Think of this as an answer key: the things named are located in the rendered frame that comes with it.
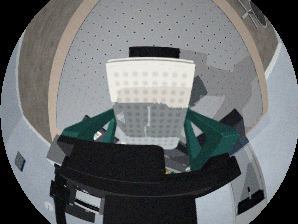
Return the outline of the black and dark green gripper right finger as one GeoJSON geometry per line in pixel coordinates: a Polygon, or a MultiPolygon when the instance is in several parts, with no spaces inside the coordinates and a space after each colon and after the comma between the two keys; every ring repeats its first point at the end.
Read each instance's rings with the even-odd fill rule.
{"type": "Polygon", "coordinates": [[[190,171],[201,169],[212,156],[228,153],[240,137],[235,128],[201,115],[189,108],[184,121],[184,131],[190,171]],[[206,135],[206,141],[202,148],[190,121],[206,135]]]}

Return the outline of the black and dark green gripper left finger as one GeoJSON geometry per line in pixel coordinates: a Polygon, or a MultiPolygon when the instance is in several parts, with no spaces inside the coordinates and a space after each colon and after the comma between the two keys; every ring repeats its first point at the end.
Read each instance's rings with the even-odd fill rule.
{"type": "Polygon", "coordinates": [[[75,137],[81,140],[94,141],[94,135],[108,122],[109,125],[102,142],[114,143],[117,122],[113,108],[65,128],[61,135],[75,137]]]}

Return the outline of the white benchtop lab instrument with lid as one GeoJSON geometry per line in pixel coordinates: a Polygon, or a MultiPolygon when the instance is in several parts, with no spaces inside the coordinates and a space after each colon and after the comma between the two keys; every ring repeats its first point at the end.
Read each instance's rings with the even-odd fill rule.
{"type": "Polygon", "coordinates": [[[104,198],[100,198],[89,192],[86,192],[85,190],[75,186],[74,184],[73,187],[77,190],[74,204],[93,213],[103,215],[105,202],[104,198]]]}

